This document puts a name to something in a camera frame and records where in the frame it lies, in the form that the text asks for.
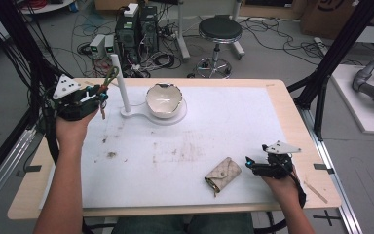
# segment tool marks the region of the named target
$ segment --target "beige wallet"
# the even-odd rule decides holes
[[[227,157],[220,164],[217,165],[208,175],[205,180],[214,190],[214,197],[224,187],[227,186],[235,177],[242,172],[242,169],[232,158]]]

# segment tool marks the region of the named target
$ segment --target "black stool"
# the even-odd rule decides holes
[[[212,78],[215,74],[219,74],[221,78],[229,78],[232,65],[218,57],[220,44],[232,44],[238,41],[242,37],[242,27],[232,19],[214,17],[200,22],[199,33],[206,40],[216,44],[212,58],[203,58],[197,63],[197,73],[207,78]]]

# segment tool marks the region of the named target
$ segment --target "stool base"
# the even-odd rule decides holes
[[[219,58],[214,65],[213,58],[203,58],[196,65],[196,71],[205,78],[224,78],[227,79],[232,73],[232,65],[225,59]]]

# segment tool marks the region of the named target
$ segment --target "person's lap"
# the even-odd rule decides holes
[[[196,214],[185,230],[182,215],[120,217],[112,234],[252,234],[251,213]]]

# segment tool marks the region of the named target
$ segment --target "white bowl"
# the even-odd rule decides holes
[[[178,114],[183,95],[173,84],[159,83],[147,92],[147,105],[151,114],[157,118],[167,119]]]

